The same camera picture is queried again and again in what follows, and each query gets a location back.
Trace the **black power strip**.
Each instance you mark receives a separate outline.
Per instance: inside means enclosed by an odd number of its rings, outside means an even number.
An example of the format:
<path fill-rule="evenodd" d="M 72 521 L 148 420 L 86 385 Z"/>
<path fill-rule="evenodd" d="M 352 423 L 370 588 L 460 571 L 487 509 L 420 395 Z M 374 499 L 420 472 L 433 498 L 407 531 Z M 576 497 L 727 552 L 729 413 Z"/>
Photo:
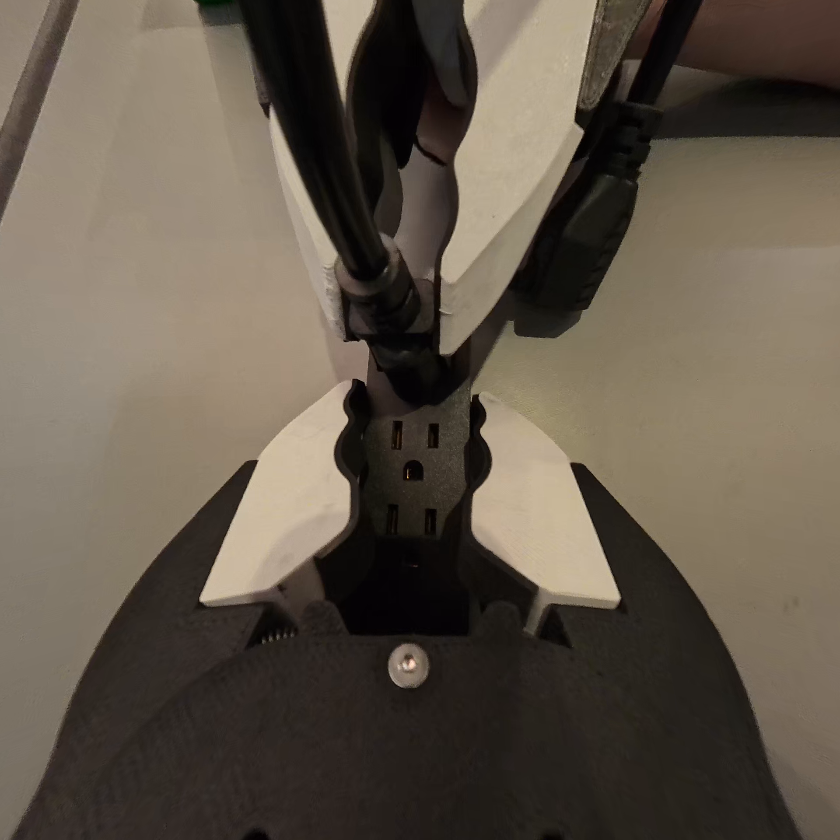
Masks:
<path fill-rule="evenodd" d="M 427 395 L 403 399 L 370 360 L 364 431 L 364 513 L 376 562 L 398 588 L 431 595 L 459 592 L 461 521 L 467 490 L 470 348 L 443 358 Z"/>

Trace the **black ribbed power plug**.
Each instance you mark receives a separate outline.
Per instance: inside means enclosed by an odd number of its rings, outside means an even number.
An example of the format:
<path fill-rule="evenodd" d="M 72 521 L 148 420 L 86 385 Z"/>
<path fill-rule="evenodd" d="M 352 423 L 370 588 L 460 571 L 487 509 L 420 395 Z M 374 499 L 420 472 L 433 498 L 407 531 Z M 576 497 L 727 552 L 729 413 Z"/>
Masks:
<path fill-rule="evenodd" d="M 655 103 L 700 4 L 661 3 L 627 92 L 621 77 L 609 108 L 579 126 L 584 133 L 570 169 L 511 283 L 517 335 L 559 337 L 592 304 L 633 218 L 639 176 L 662 121 Z"/>

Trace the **black power plug with cable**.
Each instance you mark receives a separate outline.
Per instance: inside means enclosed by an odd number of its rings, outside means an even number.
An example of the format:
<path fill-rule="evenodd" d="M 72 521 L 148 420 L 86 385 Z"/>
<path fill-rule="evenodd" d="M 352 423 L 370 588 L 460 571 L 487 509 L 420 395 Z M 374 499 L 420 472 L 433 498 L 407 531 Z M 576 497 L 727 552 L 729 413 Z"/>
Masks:
<path fill-rule="evenodd" d="M 431 292 L 375 225 L 350 150 L 321 2 L 241 2 L 269 102 L 319 222 L 337 252 L 346 327 L 406 403 L 442 399 L 447 365 L 433 348 Z"/>

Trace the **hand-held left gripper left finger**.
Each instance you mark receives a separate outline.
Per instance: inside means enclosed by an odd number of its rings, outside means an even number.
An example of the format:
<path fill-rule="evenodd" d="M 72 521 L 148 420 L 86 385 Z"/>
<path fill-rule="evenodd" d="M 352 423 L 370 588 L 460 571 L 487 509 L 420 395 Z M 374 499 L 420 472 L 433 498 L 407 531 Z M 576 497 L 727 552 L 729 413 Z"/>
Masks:
<path fill-rule="evenodd" d="M 283 427 L 260 453 L 206 578 L 206 607 L 305 608 L 324 597 L 316 556 L 351 522 L 351 479 L 337 446 L 361 381 L 343 381 Z"/>

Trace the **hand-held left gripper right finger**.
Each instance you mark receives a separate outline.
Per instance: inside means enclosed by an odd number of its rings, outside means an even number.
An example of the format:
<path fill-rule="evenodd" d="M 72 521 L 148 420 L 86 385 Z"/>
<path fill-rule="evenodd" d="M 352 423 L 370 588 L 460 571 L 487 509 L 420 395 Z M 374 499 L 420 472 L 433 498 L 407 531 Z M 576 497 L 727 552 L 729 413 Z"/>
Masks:
<path fill-rule="evenodd" d="M 552 606 L 616 609 L 621 595 L 569 457 L 494 395 L 477 398 L 490 469 L 473 496 L 471 530 L 535 588 L 526 632 L 535 636 Z"/>

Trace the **person's right forearm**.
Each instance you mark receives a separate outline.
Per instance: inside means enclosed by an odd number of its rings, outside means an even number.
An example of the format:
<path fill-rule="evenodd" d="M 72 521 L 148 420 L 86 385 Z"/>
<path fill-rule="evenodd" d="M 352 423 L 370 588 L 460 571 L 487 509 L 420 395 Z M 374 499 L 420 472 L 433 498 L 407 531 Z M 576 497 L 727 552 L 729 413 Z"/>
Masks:
<path fill-rule="evenodd" d="M 838 1 L 704 1 L 675 63 L 839 89 Z"/>

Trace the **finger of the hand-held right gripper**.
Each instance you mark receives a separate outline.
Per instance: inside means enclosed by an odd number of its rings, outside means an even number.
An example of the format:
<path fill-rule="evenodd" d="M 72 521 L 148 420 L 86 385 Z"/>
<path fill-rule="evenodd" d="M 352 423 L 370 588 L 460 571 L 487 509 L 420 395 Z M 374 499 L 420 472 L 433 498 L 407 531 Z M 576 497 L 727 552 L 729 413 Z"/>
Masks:
<path fill-rule="evenodd" d="M 465 2 L 477 93 L 455 155 L 458 213 L 439 271 L 443 355 L 499 301 L 572 162 L 596 6 Z"/>
<path fill-rule="evenodd" d="M 268 89 L 278 167 L 310 279 L 338 326 L 403 331 L 403 260 L 378 230 L 351 154 L 321 2 L 268 2 Z"/>

